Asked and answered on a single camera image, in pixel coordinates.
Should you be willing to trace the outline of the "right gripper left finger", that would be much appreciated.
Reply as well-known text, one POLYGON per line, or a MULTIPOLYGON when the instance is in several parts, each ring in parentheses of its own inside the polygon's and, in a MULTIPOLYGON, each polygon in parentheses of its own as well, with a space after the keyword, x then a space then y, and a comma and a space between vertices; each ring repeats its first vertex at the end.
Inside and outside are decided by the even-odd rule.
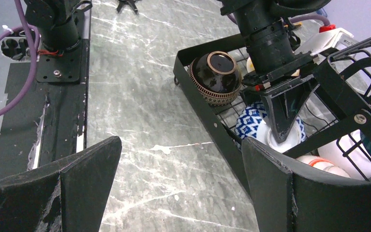
POLYGON ((97 232, 121 151, 112 136, 0 180, 0 232, 97 232))

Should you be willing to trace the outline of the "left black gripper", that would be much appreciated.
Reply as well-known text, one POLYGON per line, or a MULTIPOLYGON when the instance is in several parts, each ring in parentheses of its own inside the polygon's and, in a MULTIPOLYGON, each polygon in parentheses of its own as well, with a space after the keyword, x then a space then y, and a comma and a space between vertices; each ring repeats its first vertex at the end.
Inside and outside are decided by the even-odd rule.
POLYGON ((317 55, 293 53, 288 58, 278 57, 276 64, 258 55, 250 58, 255 71, 244 75, 242 91, 260 96, 274 138, 282 143, 310 94, 319 87, 312 74, 317 55))

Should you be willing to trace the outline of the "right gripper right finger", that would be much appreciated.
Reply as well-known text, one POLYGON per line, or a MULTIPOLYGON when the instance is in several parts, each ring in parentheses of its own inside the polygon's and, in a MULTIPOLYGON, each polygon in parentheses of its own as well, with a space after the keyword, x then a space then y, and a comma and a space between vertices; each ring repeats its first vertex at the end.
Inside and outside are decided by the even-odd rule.
POLYGON ((262 232, 371 232, 371 182, 331 174, 264 146, 242 142, 262 232))

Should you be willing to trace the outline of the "red geometric pattern bowl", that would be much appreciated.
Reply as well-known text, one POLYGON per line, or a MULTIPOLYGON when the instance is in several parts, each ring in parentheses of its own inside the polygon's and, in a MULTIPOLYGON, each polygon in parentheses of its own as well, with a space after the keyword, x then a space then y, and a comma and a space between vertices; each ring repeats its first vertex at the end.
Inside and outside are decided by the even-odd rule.
POLYGON ((304 123, 297 117, 287 139, 278 143, 267 124, 268 116, 262 102, 254 102, 245 107, 236 121, 235 133, 241 138, 252 137, 270 148, 284 153, 306 140, 304 123))

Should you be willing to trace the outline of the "orange zigzag bowl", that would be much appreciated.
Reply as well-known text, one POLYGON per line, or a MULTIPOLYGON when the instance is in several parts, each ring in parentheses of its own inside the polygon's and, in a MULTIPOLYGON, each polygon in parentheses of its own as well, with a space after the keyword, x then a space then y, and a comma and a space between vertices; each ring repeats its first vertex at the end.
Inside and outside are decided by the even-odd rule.
POLYGON ((342 177, 351 178, 351 176, 342 168, 336 166, 332 162, 330 162, 327 159, 324 159, 319 156, 313 156, 313 155, 303 155, 298 158, 296 158, 297 161, 300 161, 302 163, 305 163, 311 167, 317 168, 319 170, 322 170, 324 172, 328 172, 331 174, 339 175, 342 177))

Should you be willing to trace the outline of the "black wire dish rack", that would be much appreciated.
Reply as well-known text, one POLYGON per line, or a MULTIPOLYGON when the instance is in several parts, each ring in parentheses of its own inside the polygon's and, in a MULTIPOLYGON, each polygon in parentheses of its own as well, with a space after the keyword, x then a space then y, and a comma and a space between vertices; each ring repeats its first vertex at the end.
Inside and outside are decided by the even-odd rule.
MULTIPOLYGON (((234 51, 242 48, 243 38, 236 34, 205 44, 196 45, 178 51, 174 63, 174 81, 180 85, 189 103, 202 121, 214 143, 223 155, 233 174, 245 190, 249 189, 246 172, 243 170, 243 158, 238 146, 241 139, 236 135, 232 127, 227 126, 220 114, 233 108, 232 103, 221 104, 212 107, 201 95, 188 74, 195 58, 215 49, 220 51, 234 51)), ((299 114, 305 106, 311 94, 315 94, 334 116, 334 121, 317 130, 304 143, 301 143, 286 151, 290 157, 309 153, 316 150, 332 139, 339 139, 353 129, 365 131, 371 142, 371 85, 365 94, 360 94, 352 89, 346 82, 348 78, 359 71, 366 72, 371 68, 371 37, 358 42, 344 50, 332 52, 327 61, 317 65, 315 76, 307 76, 304 81, 298 81, 297 85, 303 85, 302 91, 296 91, 293 84, 282 83, 270 93, 266 91, 254 92, 250 84, 245 84, 244 89, 238 91, 242 103, 249 104, 255 100, 276 98, 289 93, 290 97, 285 104, 292 102, 292 110, 299 114)))

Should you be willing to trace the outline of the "black blue banded bowl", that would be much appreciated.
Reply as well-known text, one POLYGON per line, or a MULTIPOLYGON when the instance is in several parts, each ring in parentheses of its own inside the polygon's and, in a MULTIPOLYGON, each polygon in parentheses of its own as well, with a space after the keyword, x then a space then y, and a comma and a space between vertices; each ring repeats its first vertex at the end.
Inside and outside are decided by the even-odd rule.
POLYGON ((195 58, 187 72, 211 106, 232 103, 242 86, 243 77, 236 60, 224 51, 213 51, 195 58))

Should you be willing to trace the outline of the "yellow sun pattern bowl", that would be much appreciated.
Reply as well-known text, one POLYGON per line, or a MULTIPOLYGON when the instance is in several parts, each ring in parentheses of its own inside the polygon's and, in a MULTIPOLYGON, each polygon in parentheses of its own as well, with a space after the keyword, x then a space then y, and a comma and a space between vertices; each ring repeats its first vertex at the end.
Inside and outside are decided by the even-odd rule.
POLYGON ((246 60, 246 70, 248 73, 255 71, 254 65, 250 57, 246 60))

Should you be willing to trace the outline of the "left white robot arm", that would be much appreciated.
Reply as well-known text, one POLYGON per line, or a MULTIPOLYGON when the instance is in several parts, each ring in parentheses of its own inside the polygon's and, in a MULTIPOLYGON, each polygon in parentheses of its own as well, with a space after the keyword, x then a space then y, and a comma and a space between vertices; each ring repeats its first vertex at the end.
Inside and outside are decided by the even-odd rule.
POLYGON ((289 18, 309 14, 325 0, 225 0, 221 15, 233 14, 254 71, 243 84, 261 98, 271 131, 284 142, 310 94, 317 87, 315 55, 295 54, 285 24, 289 18))

